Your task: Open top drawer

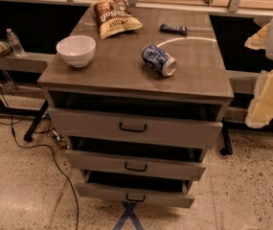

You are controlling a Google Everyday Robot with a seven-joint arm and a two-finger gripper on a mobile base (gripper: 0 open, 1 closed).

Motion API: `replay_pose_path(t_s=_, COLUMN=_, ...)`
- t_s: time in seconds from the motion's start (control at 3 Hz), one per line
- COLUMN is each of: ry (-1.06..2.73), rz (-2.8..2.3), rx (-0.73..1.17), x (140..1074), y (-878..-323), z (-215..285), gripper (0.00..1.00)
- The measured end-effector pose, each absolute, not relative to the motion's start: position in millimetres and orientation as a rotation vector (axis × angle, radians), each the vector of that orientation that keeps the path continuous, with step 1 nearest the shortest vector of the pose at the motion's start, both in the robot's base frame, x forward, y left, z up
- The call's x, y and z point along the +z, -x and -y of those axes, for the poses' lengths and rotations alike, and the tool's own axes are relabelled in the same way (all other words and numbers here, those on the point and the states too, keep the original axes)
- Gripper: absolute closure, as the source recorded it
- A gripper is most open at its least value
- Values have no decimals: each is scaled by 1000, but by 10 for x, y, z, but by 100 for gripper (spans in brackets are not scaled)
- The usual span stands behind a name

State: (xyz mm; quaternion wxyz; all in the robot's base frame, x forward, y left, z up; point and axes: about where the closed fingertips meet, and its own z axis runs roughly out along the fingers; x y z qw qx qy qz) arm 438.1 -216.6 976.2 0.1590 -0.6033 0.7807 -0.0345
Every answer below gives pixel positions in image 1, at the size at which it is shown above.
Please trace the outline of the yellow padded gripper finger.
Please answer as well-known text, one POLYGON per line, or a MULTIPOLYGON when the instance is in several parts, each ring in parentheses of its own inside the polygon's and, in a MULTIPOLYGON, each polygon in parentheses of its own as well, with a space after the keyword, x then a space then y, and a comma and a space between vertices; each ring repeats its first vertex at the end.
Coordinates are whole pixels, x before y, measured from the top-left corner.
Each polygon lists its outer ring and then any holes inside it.
POLYGON ((254 98, 249 104, 245 123, 252 128, 262 128, 273 119, 273 70, 262 70, 254 88, 254 98))

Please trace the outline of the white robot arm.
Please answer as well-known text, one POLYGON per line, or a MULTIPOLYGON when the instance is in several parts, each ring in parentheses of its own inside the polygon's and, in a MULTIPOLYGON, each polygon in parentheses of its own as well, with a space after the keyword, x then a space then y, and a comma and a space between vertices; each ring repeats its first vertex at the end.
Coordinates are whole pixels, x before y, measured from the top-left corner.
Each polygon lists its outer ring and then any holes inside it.
MULTIPOLYGON (((259 31, 249 37, 245 47, 252 50, 265 50, 265 56, 273 60, 273 18, 259 31)), ((254 98, 251 101, 245 123, 252 128, 262 128, 273 119, 273 70, 262 70, 257 78, 254 98)))

